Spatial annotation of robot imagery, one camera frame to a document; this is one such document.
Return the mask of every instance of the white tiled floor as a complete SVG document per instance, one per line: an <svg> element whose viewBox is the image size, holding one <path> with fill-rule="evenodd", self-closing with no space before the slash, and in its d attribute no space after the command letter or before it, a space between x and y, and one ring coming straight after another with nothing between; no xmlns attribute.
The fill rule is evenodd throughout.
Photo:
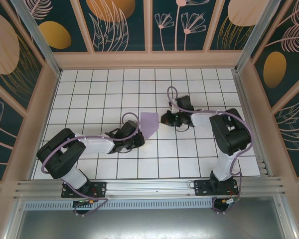
<svg viewBox="0 0 299 239"><path fill-rule="evenodd" d="M179 96L189 94L195 109L236 108L244 119L230 69L68 70L62 72L43 143L65 127L84 135L109 132L122 126L126 112L158 112L160 118L168 110L170 85ZM77 167L91 179L208 177L217 150L211 129L176 132L160 124L139 149L81 156ZM41 165L36 163L32 178L51 178L40 172ZM234 171L239 170L243 176L260 175L253 150L238 160Z"/></svg>

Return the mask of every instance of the gray floor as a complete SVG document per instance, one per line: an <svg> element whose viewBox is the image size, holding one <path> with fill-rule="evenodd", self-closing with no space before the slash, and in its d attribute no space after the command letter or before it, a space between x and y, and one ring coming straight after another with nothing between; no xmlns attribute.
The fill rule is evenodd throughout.
<svg viewBox="0 0 299 239"><path fill-rule="evenodd" d="M273 200L244 198L227 215L211 209L25 212L18 239L284 239Z"/></svg>

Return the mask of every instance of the purple cable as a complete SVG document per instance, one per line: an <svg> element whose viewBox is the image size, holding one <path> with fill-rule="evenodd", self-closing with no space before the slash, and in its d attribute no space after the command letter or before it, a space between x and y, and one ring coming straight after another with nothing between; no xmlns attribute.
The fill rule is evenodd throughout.
<svg viewBox="0 0 299 239"><path fill-rule="evenodd" d="M46 159L44 160L44 162L42 163L41 172L42 172L42 173L45 173L45 174L48 174L48 173L49 173L49 172L47 172L47 171L44 170L44 167L46 166L47 162L50 160L50 158L51 158L57 151L59 151L64 145L68 144L69 142L72 142L72 141L75 141L75 140L79 140L79 139L90 139L90 138L101 138L101 139L115 140L115 141L124 141L124 140L127 140L127 139L129 139L129 138L132 138L132 137L138 132L138 130L139 130L139 127L140 127L140 120L139 120L139 117L138 117L136 114L130 112L130 113L125 113L125 114L122 116L122 123L124 123L124 117L125 117L126 115L134 115L135 118L136 118L136 120L137 120L137 122L138 122L135 131L134 131L130 136L125 137L125 138L110 138L110 137L103 137L103 136L100 136L100 135L93 135L93 136L79 136L79 137L71 138L71 139L65 141L64 143L60 144L56 149L54 149L54 150L49 154L49 156L47 156L47 158L46 158ZM100 207L102 207L105 203L107 203L107 201L109 200L109 199L107 199L107 198L93 198L93 197L89 197L89 196L87 196L87 195L84 195L84 194L78 192L78 191L77 191L76 189L74 189L70 184L67 184L67 185L69 186L69 188L70 188L73 192L75 192L77 195L79 195L79 196L81 196L81 197L83 197L83 198L87 198L87 199L91 199L91 200L97 200L97 201L99 201L99 200L103 201L103 200L104 200L104 202L101 203L97 208L88 211L86 214L83 214L82 217L83 217L84 215L87 216L87 215L89 215L89 214L94 213L94 212L97 211ZM82 204L78 204L78 205L74 208L74 212L76 213L76 215L79 215L79 214L77 213L76 209L77 209L79 206L82 206L82 205L84 205L84 203L82 203Z"/></svg>
<svg viewBox="0 0 299 239"><path fill-rule="evenodd" d="M254 144L254 134L251 130L251 128L239 117L237 117L236 115L233 115L229 112L225 112L225 111L210 111L210 110L200 110L200 111L188 111L188 110L185 110L185 109L182 109L180 107L178 107L176 104L174 104L174 102L172 101L172 99L170 98L169 96L169 90L170 89L173 89L175 90L175 93L176 93L176 97L178 96L178 92L177 92L177 89L174 87L174 86L170 86L168 87L167 89L167 98L169 100L169 102L174 106L176 107L177 109L179 109L180 111L183 111L183 112L187 112L187 113L209 113L209 114L224 114L224 115L228 115L228 116L231 116L233 118L235 118L236 120L238 120L240 123L242 123L244 125L244 127L246 127L246 129L248 130L249 134L250 134L250 137L251 137L251 143L249 145L249 147L247 147L246 149L240 151L237 153L237 155L235 156L232 164L230 165L230 173L231 175L233 176L236 176L236 175L239 175L239 192L238 192L238 197L240 197L240 193L241 193L241 183L242 183L242 173L241 171L239 171L238 173L233 173L233 168L234 168L234 165L235 165L235 162L237 161L238 157L240 155L242 155L243 153L247 152L249 149L251 149L253 147L253 144ZM216 201L217 198L213 198L213 202L212 202L212 209L214 212L220 212L220 210L218 210L217 208L214 207L214 203Z"/></svg>

